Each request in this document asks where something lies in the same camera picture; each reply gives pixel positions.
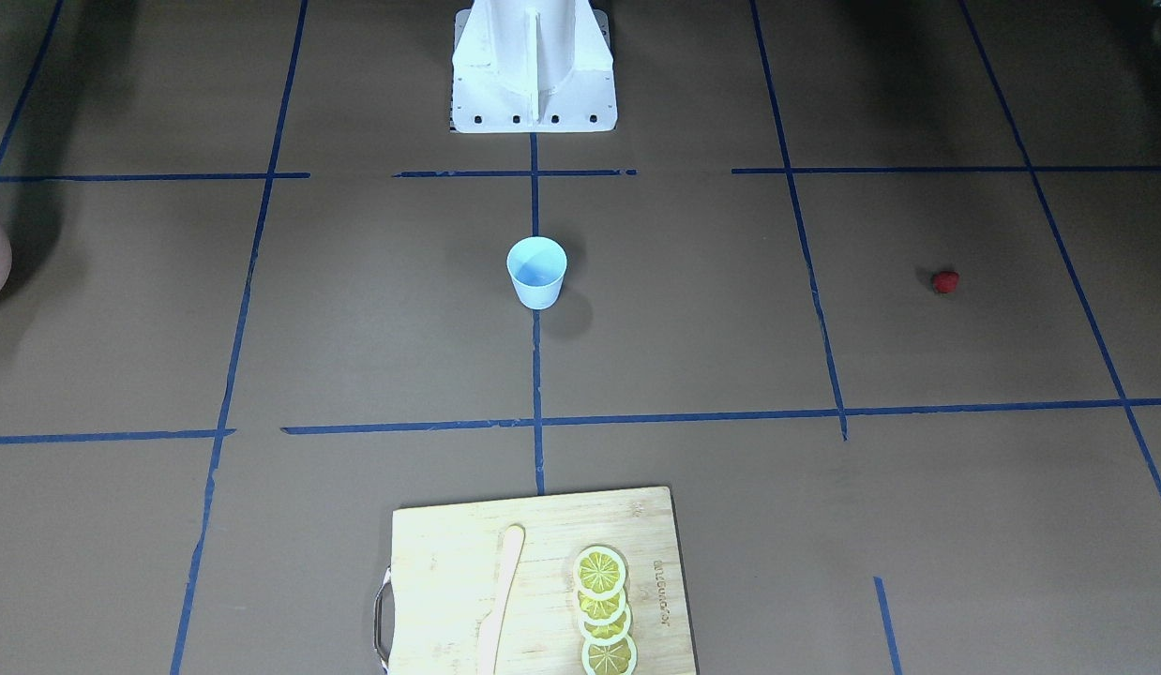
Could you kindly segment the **lemon slice bottom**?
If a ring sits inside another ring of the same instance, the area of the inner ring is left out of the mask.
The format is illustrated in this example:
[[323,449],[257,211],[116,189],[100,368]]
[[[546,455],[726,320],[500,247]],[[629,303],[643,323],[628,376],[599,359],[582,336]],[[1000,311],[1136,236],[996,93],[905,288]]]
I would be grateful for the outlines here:
[[586,639],[580,648],[580,666],[589,675],[633,674],[637,665],[637,644],[630,635],[610,644]]

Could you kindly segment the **lemon slice top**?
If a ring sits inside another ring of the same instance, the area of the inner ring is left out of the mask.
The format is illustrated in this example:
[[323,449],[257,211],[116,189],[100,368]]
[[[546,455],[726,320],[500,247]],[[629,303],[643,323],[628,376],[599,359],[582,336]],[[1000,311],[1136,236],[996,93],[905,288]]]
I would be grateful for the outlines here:
[[607,601],[623,593],[626,561],[614,548],[589,546],[572,563],[576,591],[593,601]]

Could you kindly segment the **lemon slice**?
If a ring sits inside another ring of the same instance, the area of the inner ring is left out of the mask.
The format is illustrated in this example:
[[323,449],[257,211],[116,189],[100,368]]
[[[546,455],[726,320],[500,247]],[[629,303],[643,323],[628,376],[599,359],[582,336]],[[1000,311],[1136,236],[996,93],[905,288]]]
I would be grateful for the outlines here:
[[630,635],[610,644],[586,639],[580,648],[580,666],[589,675],[633,674],[637,665],[637,644]]
[[586,615],[580,615],[578,625],[586,642],[592,642],[596,646],[613,645],[629,635],[633,627],[632,606],[623,606],[623,610],[613,616],[611,622],[603,624],[589,622]]
[[589,546],[572,563],[576,591],[593,601],[607,601],[623,593],[626,561],[614,548]]
[[610,625],[622,618],[626,611],[626,590],[611,595],[607,598],[594,598],[586,593],[576,593],[576,604],[580,612],[580,619],[591,625]]

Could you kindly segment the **red strawberry on table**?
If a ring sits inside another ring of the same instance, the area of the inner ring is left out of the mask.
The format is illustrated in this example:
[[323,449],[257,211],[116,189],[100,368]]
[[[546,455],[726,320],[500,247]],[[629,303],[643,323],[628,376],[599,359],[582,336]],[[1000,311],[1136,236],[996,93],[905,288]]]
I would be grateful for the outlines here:
[[931,277],[931,288],[936,294],[952,294],[959,285],[959,273],[956,270],[942,270]]

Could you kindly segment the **bamboo cutting board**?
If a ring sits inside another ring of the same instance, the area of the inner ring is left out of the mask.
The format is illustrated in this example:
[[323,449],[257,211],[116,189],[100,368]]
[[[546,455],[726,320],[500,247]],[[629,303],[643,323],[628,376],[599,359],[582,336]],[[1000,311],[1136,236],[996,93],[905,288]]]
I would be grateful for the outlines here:
[[[589,546],[623,556],[639,649],[633,674],[695,674],[686,581],[668,487],[397,510],[376,593],[374,644],[384,674],[476,674],[478,626],[493,606],[509,525],[525,541],[493,674],[585,674],[572,563]],[[392,635],[380,622],[394,612]]]

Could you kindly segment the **light blue cup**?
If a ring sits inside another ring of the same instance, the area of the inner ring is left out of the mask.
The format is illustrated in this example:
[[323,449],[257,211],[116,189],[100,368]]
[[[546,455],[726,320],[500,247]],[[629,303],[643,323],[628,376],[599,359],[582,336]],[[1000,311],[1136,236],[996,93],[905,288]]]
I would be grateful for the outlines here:
[[528,236],[509,249],[506,270],[520,302],[547,310],[558,299],[567,275],[567,252],[547,236]]

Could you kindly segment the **yellow plastic knife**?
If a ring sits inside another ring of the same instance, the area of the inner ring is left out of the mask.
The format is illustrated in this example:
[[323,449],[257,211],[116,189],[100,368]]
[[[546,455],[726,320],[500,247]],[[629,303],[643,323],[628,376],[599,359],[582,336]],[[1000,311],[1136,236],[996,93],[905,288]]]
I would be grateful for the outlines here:
[[509,525],[502,538],[502,551],[496,563],[496,590],[493,606],[479,622],[476,651],[476,674],[493,674],[496,658],[500,651],[502,632],[509,606],[509,594],[515,582],[515,573],[525,541],[525,530],[520,524]]

